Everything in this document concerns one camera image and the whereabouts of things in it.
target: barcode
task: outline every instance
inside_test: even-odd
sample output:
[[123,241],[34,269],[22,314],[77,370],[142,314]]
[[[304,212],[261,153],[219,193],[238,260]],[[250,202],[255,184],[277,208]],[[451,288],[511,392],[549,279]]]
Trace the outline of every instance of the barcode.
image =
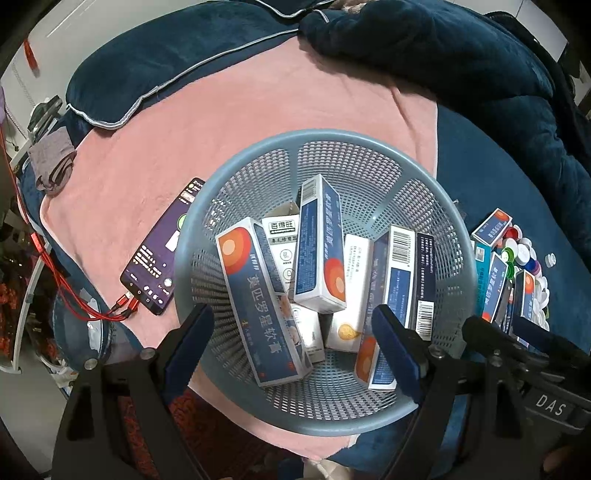
[[417,305],[417,327],[416,331],[423,340],[431,340],[433,333],[433,309],[435,304],[432,301],[418,301]]
[[392,261],[410,266],[411,237],[407,233],[392,231]]
[[482,247],[476,247],[476,261],[484,262],[484,249]]
[[304,183],[301,188],[301,202],[304,203],[308,199],[316,196],[316,179],[310,180],[308,183]]

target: phone screen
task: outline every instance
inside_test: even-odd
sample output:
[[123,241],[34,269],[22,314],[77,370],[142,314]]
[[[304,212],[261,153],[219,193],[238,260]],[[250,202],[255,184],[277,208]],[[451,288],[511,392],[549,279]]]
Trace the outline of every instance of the phone screen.
[[189,207],[203,185],[195,178],[178,194],[121,274],[121,283],[155,315],[161,315],[173,298],[174,251]]

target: bed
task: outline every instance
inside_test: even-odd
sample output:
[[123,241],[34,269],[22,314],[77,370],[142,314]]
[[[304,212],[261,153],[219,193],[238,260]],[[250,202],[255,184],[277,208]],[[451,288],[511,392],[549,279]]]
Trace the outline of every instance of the bed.
[[[544,63],[506,28],[446,2],[379,0],[359,15],[324,9],[328,3],[208,2],[123,33],[81,63],[55,127],[66,126],[79,149],[72,185],[49,201],[31,168],[20,178],[29,214],[73,281],[106,309],[121,294],[121,262],[195,168],[207,180],[224,158],[278,128],[356,129],[426,166],[458,200],[468,231],[500,207],[540,256],[555,253],[557,265],[544,269],[551,331],[589,351],[590,166],[579,161],[568,134],[574,127],[559,114],[556,81]],[[289,81],[304,68],[318,76]],[[274,116],[284,121],[269,121]],[[152,152],[139,150],[146,142]],[[146,155],[149,168],[131,164],[134,153]],[[174,161],[166,159],[171,154]],[[154,185],[151,200],[135,185],[140,179]],[[89,203],[85,182],[96,205],[110,201],[112,210]],[[113,216],[116,205],[125,205],[124,215]],[[96,211],[85,215],[91,207]],[[142,314],[126,326],[139,347],[157,345],[177,324],[174,315]],[[199,370],[190,386],[242,427],[301,455],[323,458],[355,440],[363,445],[363,436],[303,442],[261,425]]]

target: blue pillow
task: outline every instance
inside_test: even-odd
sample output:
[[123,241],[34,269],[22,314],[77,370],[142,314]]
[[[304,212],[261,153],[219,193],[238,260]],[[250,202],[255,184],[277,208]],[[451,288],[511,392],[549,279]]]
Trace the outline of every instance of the blue pillow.
[[88,123],[117,129],[145,100],[155,103],[296,32],[297,25],[243,2],[188,7],[139,25],[96,50],[74,72],[66,102]]

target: basket rim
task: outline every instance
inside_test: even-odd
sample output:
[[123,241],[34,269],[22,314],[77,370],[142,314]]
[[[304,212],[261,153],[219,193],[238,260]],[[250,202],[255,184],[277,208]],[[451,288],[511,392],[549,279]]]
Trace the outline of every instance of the basket rim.
[[[197,228],[203,228],[203,218],[210,208],[212,199],[217,197],[220,189],[233,175],[252,160],[273,150],[289,150],[286,148],[286,143],[299,148],[305,143],[314,141],[337,141],[355,144],[396,160],[403,166],[405,176],[420,179],[432,192],[454,226],[462,251],[470,251],[468,231],[451,198],[431,174],[409,156],[380,140],[355,132],[337,129],[304,129],[286,132],[266,138],[242,150],[220,166],[209,179],[205,179],[205,185],[187,213],[175,253],[174,278],[176,289],[174,296],[177,315],[181,323],[189,315],[194,305],[191,294],[191,262],[187,260],[191,259],[194,253],[190,240],[194,235],[198,234]],[[464,255],[463,261],[465,268],[462,275],[465,275],[467,281],[475,286],[475,259],[473,255]],[[471,302],[472,310],[476,301],[476,289],[473,296],[474,299],[468,299]],[[275,408],[267,400],[265,389],[260,388],[256,383],[247,384],[231,376],[227,370],[220,367],[219,361],[209,348],[203,354],[200,365],[216,388],[239,408],[258,420],[295,433],[332,437],[369,432],[393,423],[417,408],[417,405],[410,397],[402,394],[397,389],[396,402],[376,413],[347,420],[310,419]]]

